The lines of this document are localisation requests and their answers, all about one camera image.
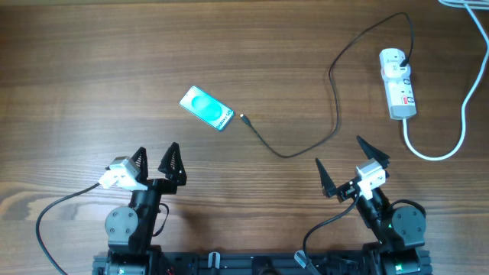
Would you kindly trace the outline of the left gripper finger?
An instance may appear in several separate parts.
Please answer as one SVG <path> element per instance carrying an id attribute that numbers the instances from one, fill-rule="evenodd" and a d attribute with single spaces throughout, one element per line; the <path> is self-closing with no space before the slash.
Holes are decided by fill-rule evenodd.
<path id="1" fill-rule="evenodd" d="M 186 185 L 187 175 L 180 154 L 180 146 L 177 142 L 173 142 L 167 149 L 157 170 L 163 173 L 173 185 Z"/>
<path id="2" fill-rule="evenodd" d="M 148 178 L 147 151 L 144 147 L 139 147 L 131 159 L 136 163 L 140 173 L 136 177 L 137 181 L 146 181 Z"/>

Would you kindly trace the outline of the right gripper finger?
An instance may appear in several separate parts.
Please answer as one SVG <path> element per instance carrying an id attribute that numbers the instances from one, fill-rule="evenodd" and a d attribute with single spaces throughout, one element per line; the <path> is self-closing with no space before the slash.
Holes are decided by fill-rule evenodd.
<path id="1" fill-rule="evenodd" d="M 327 173 L 325 167 L 322 165 L 322 162 L 319 158 L 315 159 L 317 169 L 319 171 L 320 183 L 322 187 L 322 193 L 324 196 L 331 198 L 336 195 L 337 189 L 332 181 L 331 177 Z"/>
<path id="2" fill-rule="evenodd" d="M 356 139 L 368 159 L 375 159 L 384 169 L 388 167 L 388 165 L 390 164 L 389 155 L 372 146 L 359 135 L 356 137 Z"/>

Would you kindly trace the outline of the teal screen Galaxy smartphone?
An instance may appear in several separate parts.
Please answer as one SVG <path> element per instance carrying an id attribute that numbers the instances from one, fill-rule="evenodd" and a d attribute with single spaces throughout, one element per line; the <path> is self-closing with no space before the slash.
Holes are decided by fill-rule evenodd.
<path id="1" fill-rule="evenodd" d="M 197 86 L 191 86 L 179 104 L 217 131 L 223 131 L 235 114 L 228 106 Z"/>

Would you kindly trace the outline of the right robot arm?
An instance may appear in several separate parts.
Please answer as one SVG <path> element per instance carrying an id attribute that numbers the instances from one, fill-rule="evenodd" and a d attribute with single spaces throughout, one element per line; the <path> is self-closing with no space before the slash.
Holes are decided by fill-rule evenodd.
<path id="1" fill-rule="evenodd" d="M 356 177 L 341 186 L 333 183 L 321 161 L 316 160 L 323 194 L 328 198 L 335 196 L 339 202 L 348 199 L 353 202 L 342 213 L 310 229 L 303 239 L 303 251 L 312 232 L 339 220 L 352 209 L 358 210 L 377 240 L 364 244 L 359 251 L 330 251 L 316 262 L 306 255 L 305 266 L 312 274 L 432 274 L 431 257 L 422 249 L 426 210 L 408 199 L 389 202 L 381 185 L 389 177 L 390 157 L 362 137 L 357 137 L 357 141 L 368 161 L 355 167 Z"/>

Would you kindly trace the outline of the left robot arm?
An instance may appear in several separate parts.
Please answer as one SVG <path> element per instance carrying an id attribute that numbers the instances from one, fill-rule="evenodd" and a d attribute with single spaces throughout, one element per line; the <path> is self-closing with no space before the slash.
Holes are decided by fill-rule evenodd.
<path id="1" fill-rule="evenodd" d="M 174 142 L 160 161 L 158 171 L 164 177 L 148 177 L 147 154 L 140 147 L 132 157 L 117 157 L 106 168 L 99 183 L 107 189 L 117 186 L 131 192 L 127 206 L 113 209 L 105 220 L 108 254 L 93 261 L 93 274 L 173 274 L 161 246 L 152 245 L 152 238 L 163 229 L 155 230 L 163 195 L 173 195 L 186 184 L 186 172 L 180 146 Z"/>

